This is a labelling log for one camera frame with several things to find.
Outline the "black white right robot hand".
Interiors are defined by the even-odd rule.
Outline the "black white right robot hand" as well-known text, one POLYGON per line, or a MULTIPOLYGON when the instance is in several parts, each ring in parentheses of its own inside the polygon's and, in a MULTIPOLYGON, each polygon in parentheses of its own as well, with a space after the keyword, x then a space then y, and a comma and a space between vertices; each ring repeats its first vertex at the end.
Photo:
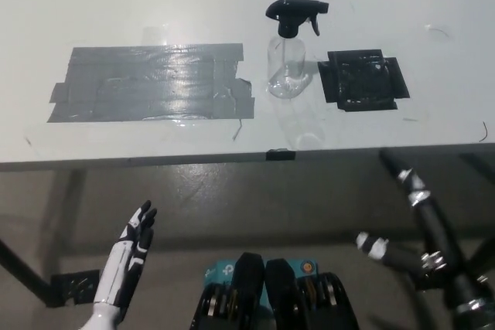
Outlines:
POLYGON ((414 253, 367 232, 358 233, 357 249, 371 260, 409 276, 418 291, 443 290, 446 307, 450 310, 464 313, 486 307, 493 301, 492 291, 469 267, 430 188, 414 168, 390 150, 381 149, 379 158, 407 197, 416 226, 422 232, 425 252, 414 253))

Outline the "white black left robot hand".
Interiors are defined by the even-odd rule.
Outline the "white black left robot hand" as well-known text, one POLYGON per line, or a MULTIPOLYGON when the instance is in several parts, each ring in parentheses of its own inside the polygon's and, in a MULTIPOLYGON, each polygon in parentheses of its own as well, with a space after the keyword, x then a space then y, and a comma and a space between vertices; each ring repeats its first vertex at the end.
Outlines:
POLYGON ((156 214, 157 209, 147 200, 127 222, 111 248, 95 303, 109 304, 121 310, 129 307, 152 245, 156 214))

